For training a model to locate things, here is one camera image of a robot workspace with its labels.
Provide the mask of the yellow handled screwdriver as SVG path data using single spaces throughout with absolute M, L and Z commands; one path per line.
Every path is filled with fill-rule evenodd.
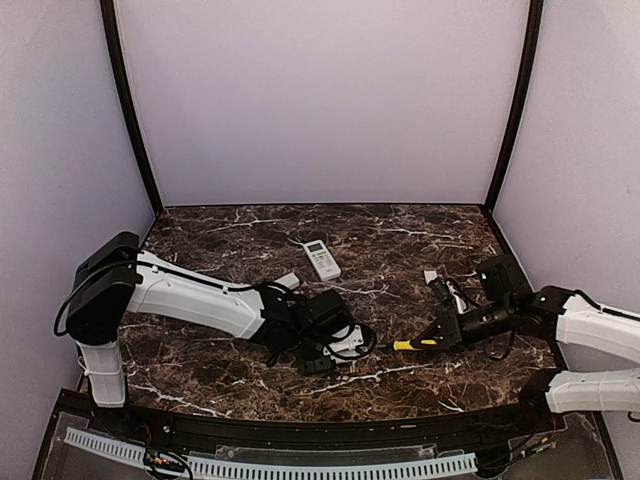
M 391 343 L 378 343 L 375 349 L 384 351 L 424 351 L 433 350 L 437 346 L 438 342 L 433 339 L 396 340 Z

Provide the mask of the white battery cover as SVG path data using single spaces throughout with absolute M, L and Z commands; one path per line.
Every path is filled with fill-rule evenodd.
M 438 278 L 437 272 L 433 270 L 424 270 L 423 276 L 426 284 L 429 284 Z

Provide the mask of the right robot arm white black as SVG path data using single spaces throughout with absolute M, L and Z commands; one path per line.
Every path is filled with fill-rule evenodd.
M 639 363 L 639 315 L 600 305 L 581 290 L 547 286 L 524 296 L 511 294 L 464 313 L 442 312 L 407 348 L 459 352 L 503 333 L 584 346 Z M 534 432 L 549 413 L 576 411 L 639 413 L 639 369 L 573 372 L 542 369 L 519 392 L 510 424 Z

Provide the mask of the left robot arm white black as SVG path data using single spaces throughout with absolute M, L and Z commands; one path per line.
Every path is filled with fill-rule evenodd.
M 310 298 L 281 283 L 212 279 L 141 250 L 135 233 L 116 234 L 77 268 L 54 333 L 75 341 L 101 417 L 120 436 L 141 427 L 140 412 L 127 403 L 118 334 L 125 313 L 213 328 L 273 355 L 299 347 L 313 330 Z

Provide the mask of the white remote with label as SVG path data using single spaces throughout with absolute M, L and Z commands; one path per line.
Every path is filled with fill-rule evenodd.
M 278 278 L 276 282 L 291 290 L 295 290 L 300 286 L 300 279 L 293 272 Z

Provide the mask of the white remote with buttons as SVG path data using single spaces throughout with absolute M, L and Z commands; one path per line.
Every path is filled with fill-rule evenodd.
M 342 270 L 322 240 L 303 244 L 304 252 L 321 281 L 337 279 Z

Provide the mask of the black front rail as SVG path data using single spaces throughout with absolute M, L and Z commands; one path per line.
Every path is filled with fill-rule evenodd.
M 218 447 L 299 449 L 384 449 L 418 445 L 440 452 L 505 450 L 520 437 L 560 431 L 561 414 L 513 404 L 436 417 L 367 422 L 277 422 L 233 420 L 129 406 L 100 409 L 84 402 L 90 425 L 154 447 L 213 451 Z

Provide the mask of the right black frame post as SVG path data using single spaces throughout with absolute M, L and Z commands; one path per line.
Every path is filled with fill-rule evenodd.
M 533 72 L 543 9 L 543 0 L 529 2 L 523 47 L 509 115 L 489 189 L 483 203 L 483 210 L 487 217 L 492 217 L 494 214 L 516 144 Z

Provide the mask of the black frame post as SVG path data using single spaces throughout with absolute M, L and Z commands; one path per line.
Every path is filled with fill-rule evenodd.
M 509 115 L 489 189 L 483 203 L 483 210 L 487 217 L 492 217 L 494 214 L 516 144 L 533 72 L 543 9 L 543 0 L 529 2 L 523 47 Z
M 159 216 L 164 210 L 164 205 L 157 182 L 152 172 L 151 162 L 145 148 L 142 130 L 139 124 L 129 84 L 118 27 L 116 2 L 113 0 L 100 0 L 99 5 L 104 36 L 121 113 L 146 196 L 154 215 Z

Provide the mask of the left black frame post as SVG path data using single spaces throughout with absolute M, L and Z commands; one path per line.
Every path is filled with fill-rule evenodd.
M 159 216 L 164 210 L 164 205 L 157 182 L 152 172 L 151 162 L 145 148 L 142 130 L 139 124 L 129 84 L 118 27 L 116 2 L 113 0 L 100 0 L 99 5 L 104 36 L 121 113 L 146 196 L 154 215 Z

